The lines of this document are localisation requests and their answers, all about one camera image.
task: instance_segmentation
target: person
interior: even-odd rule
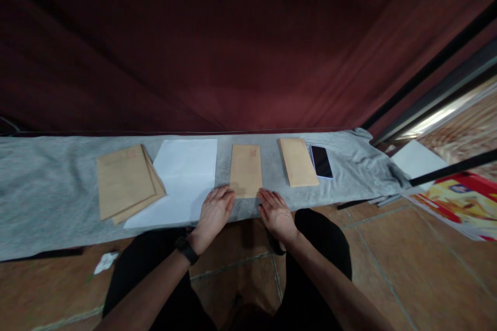
[[[393,329],[352,283],[349,246],[338,226],[310,209],[297,211],[294,221],[277,192],[260,189],[257,197],[266,228],[287,250],[285,293],[267,329]],[[195,262],[192,255],[202,255],[224,227],[234,202],[228,186],[216,188],[188,236],[175,228],[136,237],[116,262],[95,330],[215,330],[190,285],[188,268]],[[262,321],[242,324],[264,329]]]

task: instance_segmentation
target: white paper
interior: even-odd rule
[[[112,265],[114,260],[118,258],[118,256],[119,256],[119,252],[104,253],[104,255],[101,257],[100,262],[98,263],[97,267],[93,271],[93,275],[97,275],[98,273],[101,273],[104,270],[107,270],[108,268],[110,268],[110,266]]]
[[[198,221],[202,202],[214,188],[217,140],[166,140],[154,168],[167,195],[130,217],[125,229]]]
[[[441,168],[448,166],[447,162],[439,157],[437,154],[424,147],[416,140],[410,141],[407,145],[401,148],[397,153],[392,156],[393,162],[399,168],[407,173],[411,178],[423,176],[427,173],[437,171]],[[435,183],[431,181],[416,188],[403,190],[400,194],[420,193],[428,191],[428,189]]]

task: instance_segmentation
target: black pants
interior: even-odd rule
[[[296,213],[295,225],[323,256],[352,280],[349,246],[338,226],[310,209]],[[103,317],[171,254],[174,242],[185,233],[183,228],[151,231],[133,240],[116,262]],[[286,278],[283,301],[272,320],[276,329],[308,329],[310,325],[341,329],[316,287],[290,253],[286,254]],[[151,329],[216,329],[190,285],[188,272],[164,304]]]

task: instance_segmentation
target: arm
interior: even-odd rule
[[[278,193],[260,189],[257,196],[264,224],[299,263],[344,330],[393,330],[366,296],[297,230]]]
[[[224,227],[234,202],[235,192],[229,190],[228,186],[209,193],[202,204],[197,227],[186,238],[198,255],[209,247]],[[190,261],[174,250],[111,310],[95,331],[150,329],[189,267]]]

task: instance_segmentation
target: black phone screen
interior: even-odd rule
[[[330,162],[328,160],[328,154],[326,154],[326,149],[324,147],[311,146],[311,152],[312,162],[314,163],[316,175],[320,177],[333,178],[333,173],[331,173]]]

